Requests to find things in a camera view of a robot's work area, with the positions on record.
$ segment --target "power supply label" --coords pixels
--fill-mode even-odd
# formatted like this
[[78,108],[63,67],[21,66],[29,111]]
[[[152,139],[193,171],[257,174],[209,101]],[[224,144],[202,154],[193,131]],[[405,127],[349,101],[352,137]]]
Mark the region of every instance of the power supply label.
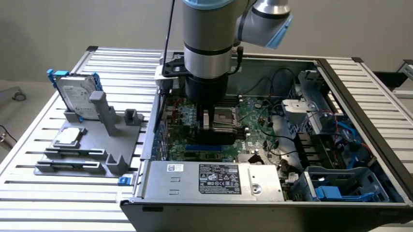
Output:
[[241,194],[238,165],[200,164],[202,194]]

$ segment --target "green circuit board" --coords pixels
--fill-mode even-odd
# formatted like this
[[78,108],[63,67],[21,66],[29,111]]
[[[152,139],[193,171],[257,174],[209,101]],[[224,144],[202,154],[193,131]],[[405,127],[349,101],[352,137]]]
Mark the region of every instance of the green circuit board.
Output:
[[[276,140],[261,132],[262,128],[266,133],[276,135],[273,128],[266,126],[269,122],[265,100],[248,98],[234,107],[216,108],[217,120],[225,121],[224,123],[214,120],[216,128],[225,127],[238,129],[240,131],[248,130],[245,139],[237,139],[233,145],[221,146],[222,149],[218,151],[186,150],[188,145],[194,144],[190,135],[197,125],[196,104],[188,99],[176,98],[170,101],[168,109],[174,111],[169,114],[170,161],[234,162],[240,154],[252,154],[256,149],[262,150],[264,142],[268,140],[270,144]],[[264,126],[258,122],[260,115],[261,120],[265,120]]]

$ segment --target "robotic arm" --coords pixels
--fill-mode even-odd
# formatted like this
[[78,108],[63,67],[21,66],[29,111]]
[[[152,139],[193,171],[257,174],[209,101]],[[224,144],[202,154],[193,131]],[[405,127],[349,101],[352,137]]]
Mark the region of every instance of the robotic arm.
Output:
[[293,16],[288,0],[184,0],[186,93],[201,105],[226,95],[234,44],[276,49]]

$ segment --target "motherboard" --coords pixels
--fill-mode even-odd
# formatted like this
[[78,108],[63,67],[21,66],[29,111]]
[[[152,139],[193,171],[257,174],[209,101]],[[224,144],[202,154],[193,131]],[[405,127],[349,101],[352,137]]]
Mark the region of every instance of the motherboard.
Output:
[[216,107],[214,128],[238,132],[233,145],[196,144],[197,106],[188,98],[172,97],[166,106],[170,161],[249,162],[256,154],[269,160],[276,148],[270,112],[274,103],[265,98],[228,96]]

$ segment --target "aluminum extrusion table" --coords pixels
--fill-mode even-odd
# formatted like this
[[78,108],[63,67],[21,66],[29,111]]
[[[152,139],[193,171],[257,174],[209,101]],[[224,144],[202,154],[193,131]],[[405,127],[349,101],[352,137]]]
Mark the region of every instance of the aluminum extrusion table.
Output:
[[[110,105],[118,111],[137,109],[146,122],[157,91],[154,74],[161,54],[161,51],[99,47],[85,53],[73,70],[82,74],[98,72]],[[412,113],[364,63],[351,58],[327,59],[413,174]],[[131,197],[133,187],[119,187],[117,178],[34,175],[35,163],[63,125],[65,108],[55,93],[0,165],[0,231],[134,231],[118,204],[121,199]],[[130,173],[140,169],[146,131],[145,123]],[[412,227],[411,222],[375,231],[407,232]]]

